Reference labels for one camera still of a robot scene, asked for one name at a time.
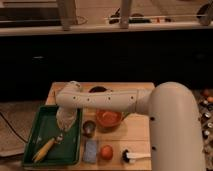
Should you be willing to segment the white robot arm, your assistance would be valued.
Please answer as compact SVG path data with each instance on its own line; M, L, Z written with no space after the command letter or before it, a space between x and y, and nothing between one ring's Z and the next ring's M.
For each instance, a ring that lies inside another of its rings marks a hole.
M198 106L192 92L180 83L166 82L152 90L87 93L71 81L56 95L56 103L65 109L57 116L61 123L78 108L146 114L152 171L206 171Z

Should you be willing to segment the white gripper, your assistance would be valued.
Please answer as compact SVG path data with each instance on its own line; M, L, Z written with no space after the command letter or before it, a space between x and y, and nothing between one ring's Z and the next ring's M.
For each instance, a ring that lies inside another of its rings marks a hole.
M68 132L77 118L77 110L60 107L56 113L56 121L60 130Z

